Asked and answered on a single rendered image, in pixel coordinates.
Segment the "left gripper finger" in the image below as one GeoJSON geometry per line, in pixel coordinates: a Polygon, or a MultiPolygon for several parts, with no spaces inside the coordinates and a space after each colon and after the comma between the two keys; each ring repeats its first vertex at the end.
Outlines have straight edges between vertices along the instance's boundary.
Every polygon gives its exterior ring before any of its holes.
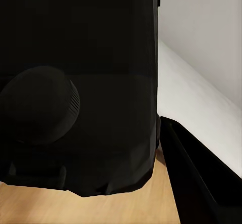
{"type": "Polygon", "coordinates": [[[178,121],[160,119],[180,223],[242,224],[242,178],[178,121]]]}

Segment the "digital camera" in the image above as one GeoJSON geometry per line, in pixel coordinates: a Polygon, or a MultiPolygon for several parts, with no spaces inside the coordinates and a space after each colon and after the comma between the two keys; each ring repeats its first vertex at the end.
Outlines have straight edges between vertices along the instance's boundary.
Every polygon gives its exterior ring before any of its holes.
{"type": "Polygon", "coordinates": [[[160,0],[0,0],[0,181],[143,188],[160,142],[160,0]]]}

